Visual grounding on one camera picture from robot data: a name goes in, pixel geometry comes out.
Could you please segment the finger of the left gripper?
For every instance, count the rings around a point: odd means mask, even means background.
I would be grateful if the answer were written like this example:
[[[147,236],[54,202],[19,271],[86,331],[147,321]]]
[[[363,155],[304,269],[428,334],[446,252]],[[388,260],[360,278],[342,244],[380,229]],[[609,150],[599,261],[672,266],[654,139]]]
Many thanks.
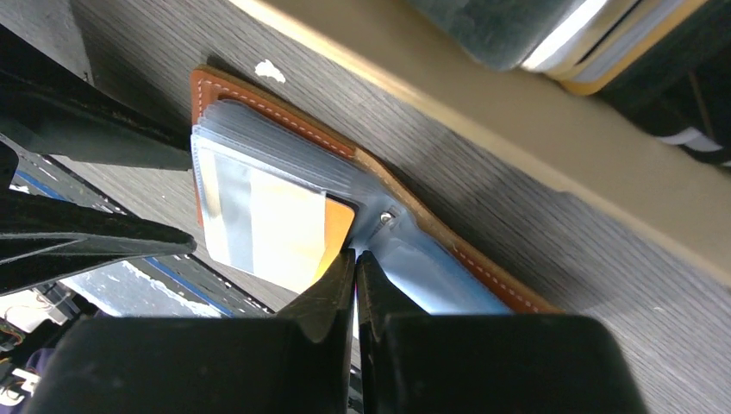
[[[105,95],[8,28],[1,29],[1,134],[36,154],[191,169],[186,132]]]
[[[1,293],[7,295],[122,260],[189,254],[192,235],[10,189],[19,158],[1,146]]]

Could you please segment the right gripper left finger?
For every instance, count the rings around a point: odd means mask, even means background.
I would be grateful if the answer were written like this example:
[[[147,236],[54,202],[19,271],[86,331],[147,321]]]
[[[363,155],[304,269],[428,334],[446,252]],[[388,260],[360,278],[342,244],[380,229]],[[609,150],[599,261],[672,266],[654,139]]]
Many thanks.
[[[355,253],[269,317],[100,317],[59,342],[27,413],[344,413]]]

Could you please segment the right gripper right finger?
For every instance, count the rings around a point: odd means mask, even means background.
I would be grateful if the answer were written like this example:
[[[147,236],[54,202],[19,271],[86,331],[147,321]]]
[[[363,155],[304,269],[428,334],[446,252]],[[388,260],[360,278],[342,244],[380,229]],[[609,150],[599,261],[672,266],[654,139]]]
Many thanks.
[[[375,256],[355,267],[367,413],[644,413],[622,351],[567,314],[430,315]]]

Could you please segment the orange credit card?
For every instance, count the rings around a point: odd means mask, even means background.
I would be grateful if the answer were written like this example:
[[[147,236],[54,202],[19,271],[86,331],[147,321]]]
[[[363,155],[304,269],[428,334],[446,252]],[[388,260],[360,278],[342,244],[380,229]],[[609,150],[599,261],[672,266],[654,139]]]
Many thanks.
[[[350,206],[202,149],[196,165],[209,256],[301,293],[340,252],[353,224]]]

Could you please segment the brown leather card holder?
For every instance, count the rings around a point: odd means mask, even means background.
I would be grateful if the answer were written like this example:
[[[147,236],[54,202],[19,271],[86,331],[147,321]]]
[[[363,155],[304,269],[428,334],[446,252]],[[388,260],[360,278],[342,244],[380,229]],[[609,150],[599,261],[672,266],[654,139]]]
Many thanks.
[[[372,253],[389,281],[432,314],[553,313],[437,218],[373,154],[282,99],[214,67],[190,77],[197,154],[210,149],[354,209],[341,248]]]

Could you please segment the beige oval card tray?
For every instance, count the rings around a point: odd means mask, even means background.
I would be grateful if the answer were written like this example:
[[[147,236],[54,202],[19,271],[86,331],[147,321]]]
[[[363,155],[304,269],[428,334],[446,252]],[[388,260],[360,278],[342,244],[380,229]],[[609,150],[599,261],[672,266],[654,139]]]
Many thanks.
[[[730,176],[542,76],[481,66],[404,1],[240,1],[556,191],[730,281]]]

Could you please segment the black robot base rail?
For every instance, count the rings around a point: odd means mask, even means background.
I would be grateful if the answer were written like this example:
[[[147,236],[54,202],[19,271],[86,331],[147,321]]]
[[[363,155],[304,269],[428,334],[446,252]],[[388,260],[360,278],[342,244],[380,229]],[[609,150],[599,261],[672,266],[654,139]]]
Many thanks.
[[[12,186],[107,213],[129,213],[72,170],[45,156],[20,154]],[[192,254],[121,261],[60,283],[112,316],[263,317],[273,313]]]

